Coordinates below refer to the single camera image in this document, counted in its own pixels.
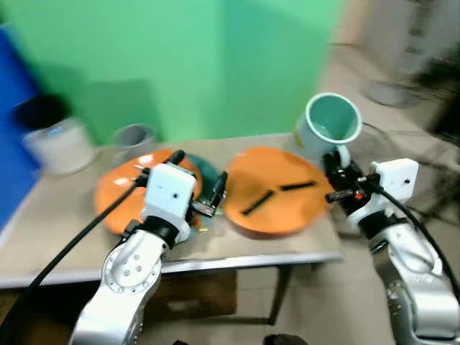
green backdrop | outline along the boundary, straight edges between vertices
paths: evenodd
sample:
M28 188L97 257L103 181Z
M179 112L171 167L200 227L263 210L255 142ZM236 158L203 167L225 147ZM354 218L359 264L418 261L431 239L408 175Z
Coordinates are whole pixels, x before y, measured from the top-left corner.
M99 142L286 132L344 0L2 0L23 56Z

table leg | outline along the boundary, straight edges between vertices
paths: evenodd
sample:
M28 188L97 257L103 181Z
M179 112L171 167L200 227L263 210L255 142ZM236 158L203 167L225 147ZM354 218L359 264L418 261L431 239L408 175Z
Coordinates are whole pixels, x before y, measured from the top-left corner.
M273 297L272 310L270 311L270 316L268 317L268 324L271 326L276 323L276 319L278 317L278 313L280 312L282 300L285 297L292 271L293 267L289 264L278 266L278 279L275 296Z

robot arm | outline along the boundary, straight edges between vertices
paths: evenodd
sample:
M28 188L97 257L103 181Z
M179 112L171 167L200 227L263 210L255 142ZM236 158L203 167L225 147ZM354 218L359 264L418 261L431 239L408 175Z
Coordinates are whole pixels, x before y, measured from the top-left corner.
M101 284L78 318L71 345L136 344L145 303L160 284L168 252L188 239L188 222L195 212L214 215L224 196L226 173L215 184L208 205L192 201L195 176L176 165L184 155L179 151L169 162L142 169L139 178L147 186L143 222L132 221L107 256Z
M374 266L386 293L393 336L398 345L460 344L460 307L443 273L433 245L406 218L398 218L378 184L397 199L413 193L417 163L393 160L372 163L364 176L353 163L341 168L335 154L324 157L326 174L337 190L326 196L339 201L351 227L369 240Z

white cup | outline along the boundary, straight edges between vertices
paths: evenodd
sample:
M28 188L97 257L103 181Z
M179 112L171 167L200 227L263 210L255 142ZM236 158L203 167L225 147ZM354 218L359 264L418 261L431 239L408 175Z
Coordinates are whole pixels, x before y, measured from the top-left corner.
M322 167L323 156L337 149L341 166L351 157L346 144L356 139L362 128L358 108L337 93L319 93L308 103L294 130L296 152Z
M96 148L77 119L64 119L49 128L30 132L25 146L50 175L70 174L93 161Z
M118 166L153 151L155 136L144 124L130 124L115 133L114 146L116 148L114 165Z

black cable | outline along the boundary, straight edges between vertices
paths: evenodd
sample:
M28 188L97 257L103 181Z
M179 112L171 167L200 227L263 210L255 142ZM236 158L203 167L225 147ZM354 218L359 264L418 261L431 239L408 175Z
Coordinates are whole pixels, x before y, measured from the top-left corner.
M388 199L393 205L398 207L409 219L410 221L414 224L414 226L425 236L425 238L430 242L431 246L436 250L436 252L439 255L439 258L441 259L443 263L443 270L446 273L447 278L450 280L451 285L452 285L452 290L454 291L455 298L458 300L460 303L460 287L457 282L457 279L455 278L454 272L452 271L452 267L449 264L449 262L446 259L446 256L444 255L443 251L441 248L438 246L436 243L435 239L431 236L431 234L428 232L427 228L423 223L421 223L414 215L412 212L409 211L408 208L406 208L403 204L401 204L398 200L393 198L391 194L389 194L385 189L380 187L379 185L376 185L375 183L368 182L367 183L369 187L372 188L372 190L375 193L379 193L383 195L386 199Z
M83 237L85 237L96 225L98 225L104 218L108 216L120 203L122 203L138 186L138 180L132 184L129 189L124 192L118 199L116 199L104 212L95 217L90 224L88 224L80 233L75 236L72 241L70 241L67 246L62 249L58 255L41 271L38 276L30 283L30 285L24 290L24 292L19 296L14 305L11 307L11 310L6 315L3 323L0 325L0 342L7 335L8 330L12 327L15 318L18 316L18 313L23 309L25 303L29 300L33 292L38 288L40 283L44 278L51 272L53 268L67 255L67 253L72 250L72 248L79 242Z

